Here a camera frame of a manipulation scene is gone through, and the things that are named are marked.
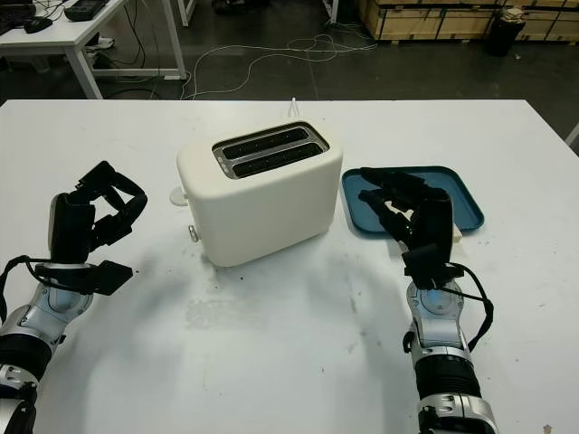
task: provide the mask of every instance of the wooden pallet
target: wooden pallet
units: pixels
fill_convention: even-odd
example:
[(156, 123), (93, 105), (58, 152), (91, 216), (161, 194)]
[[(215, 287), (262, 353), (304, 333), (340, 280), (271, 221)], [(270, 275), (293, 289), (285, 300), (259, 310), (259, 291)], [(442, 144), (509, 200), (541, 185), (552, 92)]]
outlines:
[(579, 7), (579, 0), (375, 0), (377, 5), (517, 5), (527, 7)]
[[(391, 0), (356, 1), (362, 21), (377, 41), (482, 39), (498, 10), (492, 6), (436, 7), (435, 3), (422, 3), (431, 6), (422, 8), (399, 4), (411, 0), (395, 0), (396, 7), (376, 2)], [(579, 41), (579, 12), (530, 9), (525, 19), (526, 25), (517, 37), (520, 41)]]

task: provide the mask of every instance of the white tabletop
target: white tabletop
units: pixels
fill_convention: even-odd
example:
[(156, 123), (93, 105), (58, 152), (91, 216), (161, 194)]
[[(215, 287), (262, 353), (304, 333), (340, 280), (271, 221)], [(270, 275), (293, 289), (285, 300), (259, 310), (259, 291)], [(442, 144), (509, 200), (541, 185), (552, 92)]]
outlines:
[[(27, 33), (24, 29), (13, 29), (0, 36), (0, 50), (3, 48), (32, 48), (32, 47), (58, 47), (77, 45), (95, 30), (120, 7), (126, 0), (109, 0), (91, 21), (74, 23), (66, 15), (54, 21), (50, 27), (38, 32)], [(67, 2), (66, 7), (74, 5), (74, 1)], [(36, 5), (36, 15), (42, 16), (42, 7)], [(52, 19), (61, 13), (55, 12)]]
[[(418, 431), (409, 279), (395, 243), (348, 228), (338, 197), (329, 231), (233, 269), (193, 244), (176, 153), (288, 102), (8, 101), (0, 108), (0, 263), (46, 253), (49, 202), (101, 159), (149, 204), (122, 241), (95, 251), (139, 273), (67, 329), (43, 378), (36, 431), (81, 433), (393, 433)], [(300, 102), (331, 131), (343, 169), (446, 165), (486, 222), (453, 259), (495, 303), (473, 353), (504, 433), (576, 432), (579, 160), (524, 101)], [(108, 212), (104, 205), (101, 213)], [(475, 288), (460, 280), (465, 291)], [(8, 279), (9, 310), (34, 281)], [(468, 336), (484, 314), (467, 303)]]

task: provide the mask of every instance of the computer mouse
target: computer mouse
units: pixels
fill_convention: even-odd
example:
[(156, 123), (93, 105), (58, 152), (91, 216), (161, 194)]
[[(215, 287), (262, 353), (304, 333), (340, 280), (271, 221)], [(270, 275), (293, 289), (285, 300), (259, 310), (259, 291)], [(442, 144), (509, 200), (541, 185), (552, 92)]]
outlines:
[(41, 16), (35, 16), (29, 21), (24, 23), (24, 30), (27, 33), (36, 33), (44, 30), (46, 27), (52, 25), (52, 20), (50, 18), (42, 18)]

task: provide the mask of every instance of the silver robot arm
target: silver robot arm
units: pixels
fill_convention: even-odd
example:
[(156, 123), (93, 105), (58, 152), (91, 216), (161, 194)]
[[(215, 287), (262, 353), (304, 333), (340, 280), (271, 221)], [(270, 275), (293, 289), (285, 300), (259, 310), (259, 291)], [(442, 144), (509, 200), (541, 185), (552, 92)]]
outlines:
[(30, 304), (0, 327), (0, 433), (33, 432), (38, 383), (66, 325), (89, 308), (92, 297), (39, 284)]
[[(454, 281), (446, 288), (460, 292)], [(413, 322), (404, 350), (410, 350), (416, 373), (421, 432), (498, 434), (460, 328), (463, 297), (439, 289), (420, 290), (412, 283), (406, 299)]]
[[(133, 196), (127, 203), (117, 190)], [(103, 197), (117, 214), (95, 222), (92, 201)], [(51, 203), (49, 259), (19, 256), (0, 275), (0, 434), (32, 434), (36, 390), (48, 363), (64, 341), (66, 326), (84, 313), (93, 294), (112, 295), (132, 277), (132, 269), (103, 261), (86, 263), (89, 253), (131, 233), (147, 196), (107, 162), (86, 174), (71, 193)], [(4, 288), (8, 273), (25, 264), (40, 282), (28, 305), (7, 316)]]
[[(404, 272), (413, 283), (406, 299), (413, 314), (403, 349), (412, 355), (420, 396), (421, 434), (498, 434), (490, 405), (482, 399), (470, 352), (488, 331), (493, 306), (472, 271), (450, 262), (452, 202), (440, 188), (417, 176), (392, 169), (361, 168), (375, 190), (359, 199), (376, 213), (381, 225), (407, 249)], [(469, 274), (481, 297), (463, 294), (455, 278)], [(487, 314), (479, 333), (467, 344), (460, 328), (464, 298), (483, 303)]]

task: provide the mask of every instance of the toaster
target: toaster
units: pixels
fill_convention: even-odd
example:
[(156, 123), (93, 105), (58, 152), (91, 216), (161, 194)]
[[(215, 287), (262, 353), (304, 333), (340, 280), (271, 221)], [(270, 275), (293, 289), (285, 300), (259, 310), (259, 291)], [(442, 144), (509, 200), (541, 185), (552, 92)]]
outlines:
[(342, 150), (306, 122), (183, 148), (177, 169), (211, 262), (231, 267), (326, 231)]

